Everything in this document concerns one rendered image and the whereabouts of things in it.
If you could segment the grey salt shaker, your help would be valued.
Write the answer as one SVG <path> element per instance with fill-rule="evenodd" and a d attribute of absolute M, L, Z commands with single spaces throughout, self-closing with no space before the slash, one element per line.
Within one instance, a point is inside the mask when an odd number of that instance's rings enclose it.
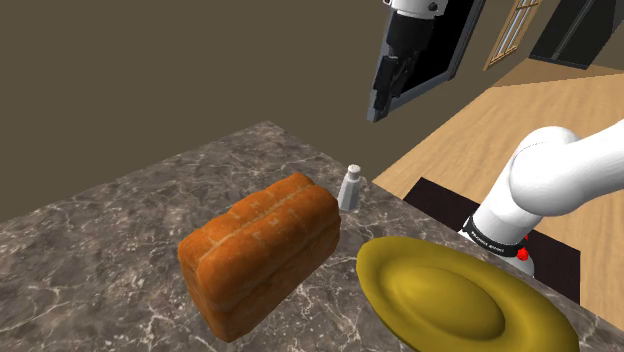
<path fill-rule="evenodd" d="M 356 164 L 348 166 L 337 197 L 338 206 L 343 211 L 355 210 L 359 202 L 361 189 L 361 167 Z"/>

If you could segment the black grey-framed wall television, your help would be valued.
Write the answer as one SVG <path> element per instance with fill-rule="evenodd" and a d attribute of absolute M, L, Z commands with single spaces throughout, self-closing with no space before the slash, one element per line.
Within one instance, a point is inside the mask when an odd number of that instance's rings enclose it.
<path fill-rule="evenodd" d="M 389 7 L 367 120 L 378 122 L 438 85 L 454 78 L 486 0 L 382 0 Z M 434 19 L 427 48 L 417 61 L 384 60 L 392 14 Z"/>

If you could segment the wooden door with glass panes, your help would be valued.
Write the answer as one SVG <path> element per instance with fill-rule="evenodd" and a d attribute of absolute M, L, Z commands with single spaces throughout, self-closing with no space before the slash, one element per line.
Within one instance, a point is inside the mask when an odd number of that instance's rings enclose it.
<path fill-rule="evenodd" d="M 515 0 L 483 70 L 514 53 L 543 0 Z"/>

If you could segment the orange-brown bread loaf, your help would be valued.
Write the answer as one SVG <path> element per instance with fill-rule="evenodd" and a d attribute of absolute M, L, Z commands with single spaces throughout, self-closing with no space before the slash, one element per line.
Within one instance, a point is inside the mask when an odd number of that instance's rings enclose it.
<path fill-rule="evenodd" d="M 213 334 L 253 330 L 334 252 L 340 226 L 332 194 L 294 173 L 183 239 L 181 272 Z"/>

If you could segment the black door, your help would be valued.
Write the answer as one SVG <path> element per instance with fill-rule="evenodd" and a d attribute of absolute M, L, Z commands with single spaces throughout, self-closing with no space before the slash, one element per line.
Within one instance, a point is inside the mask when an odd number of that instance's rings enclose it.
<path fill-rule="evenodd" d="M 529 58 L 587 69 L 624 20 L 624 0 L 560 0 Z"/>

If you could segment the dark robot stand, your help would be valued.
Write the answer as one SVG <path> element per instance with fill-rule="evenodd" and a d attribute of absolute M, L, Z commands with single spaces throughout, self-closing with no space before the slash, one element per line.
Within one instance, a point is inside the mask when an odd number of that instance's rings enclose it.
<path fill-rule="evenodd" d="M 479 204 L 421 177 L 403 200 L 447 227 L 459 231 Z M 581 252 L 532 230 L 528 251 L 535 264 L 534 277 L 579 304 L 581 298 Z"/>

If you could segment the yellow plate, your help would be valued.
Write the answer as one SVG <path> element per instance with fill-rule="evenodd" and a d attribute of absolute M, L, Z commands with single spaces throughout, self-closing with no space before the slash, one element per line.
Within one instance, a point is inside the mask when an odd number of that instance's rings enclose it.
<path fill-rule="evenodd" d="M 385 236 L 357 254 L 362 290 L 384 325 L 416 352 L 580 352 L 560 310 L 473 256 Z"/>

